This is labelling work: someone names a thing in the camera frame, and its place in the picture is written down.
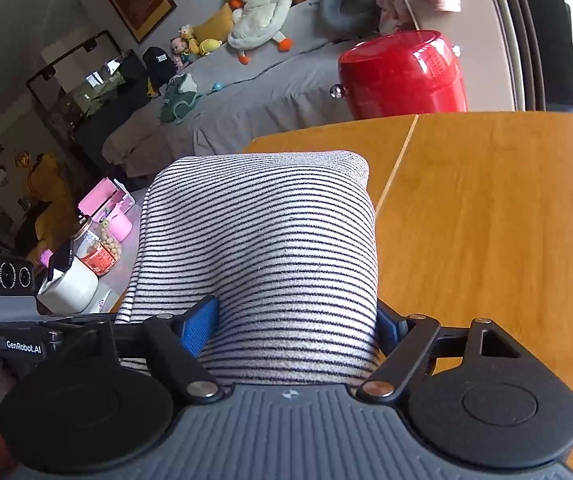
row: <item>jar of nuts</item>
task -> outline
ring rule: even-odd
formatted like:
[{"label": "jar of nuts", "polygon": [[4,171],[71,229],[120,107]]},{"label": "jar of nuts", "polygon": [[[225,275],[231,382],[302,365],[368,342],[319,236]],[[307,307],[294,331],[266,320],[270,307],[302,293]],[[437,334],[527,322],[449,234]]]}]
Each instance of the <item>jar of nuts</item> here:
[{"label": "jar of nuts", "polygon": [[73,238],[73,251],[84,265],[103,276],[109,272],[122,255],[122,247],[111,235],[108,221],[94,222],[90,217],[80,217],[78,232]]}]

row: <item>black round disc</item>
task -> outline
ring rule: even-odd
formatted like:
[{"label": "black round disc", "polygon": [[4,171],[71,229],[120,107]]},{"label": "black round disc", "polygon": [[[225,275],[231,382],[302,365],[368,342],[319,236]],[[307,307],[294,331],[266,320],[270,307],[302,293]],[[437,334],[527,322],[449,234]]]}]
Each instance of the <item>black round disc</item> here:
[{"label": "black round disc", "polygon": [[101,358],[41,365],[0,406],[13,457],[51,473],[101,470],[151,447],[173,403],[155,379]]},{"label": "black round disc", "polygon": [[482,468],[527,469],[573,446],[573,392],[540,363],[461,365],[414,386],[409,418],[436,449]]}]

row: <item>folded striped cloth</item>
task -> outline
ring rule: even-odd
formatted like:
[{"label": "folded striped cloth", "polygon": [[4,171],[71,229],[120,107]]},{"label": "folded striped cloth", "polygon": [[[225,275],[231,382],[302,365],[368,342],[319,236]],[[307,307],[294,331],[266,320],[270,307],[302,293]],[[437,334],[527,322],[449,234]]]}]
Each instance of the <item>folded striped cloth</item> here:
[{"label": "folded striped cloth", "polygon": [[218,329],[198,358],[222,384],[361,383],[377,367],[368,176],[350,152],[177,160],[144,199],[117,322],[213,294]]}]

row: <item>white goose plush toy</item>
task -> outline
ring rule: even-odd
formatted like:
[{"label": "white goose plush toy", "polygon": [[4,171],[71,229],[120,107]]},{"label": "white goose plush toy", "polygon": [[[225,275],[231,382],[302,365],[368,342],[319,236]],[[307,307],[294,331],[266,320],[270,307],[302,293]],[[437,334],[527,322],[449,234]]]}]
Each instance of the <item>white goose plush toy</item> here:
[{"label": "white goose plush toy", "polygon": [[233,30],[229,45],[238,51],[242,64],[249,64],[246,50],[275,40],[280,52],[287,52],[293,41],[280,32],[293,0],[228,0],[233,9]]}]

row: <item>wooden table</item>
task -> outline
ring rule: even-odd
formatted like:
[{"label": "wooden table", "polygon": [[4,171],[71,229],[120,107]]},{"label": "wooden table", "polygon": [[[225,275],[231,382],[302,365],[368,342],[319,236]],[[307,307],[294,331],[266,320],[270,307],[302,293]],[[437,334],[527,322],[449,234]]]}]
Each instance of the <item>wooden table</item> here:
[{"label": "wooden table", "polygon": [[573,115],[355,121],[247,151],[337,149],[371,168],[380,298],[443,325],[491,317],[573,389]]}]

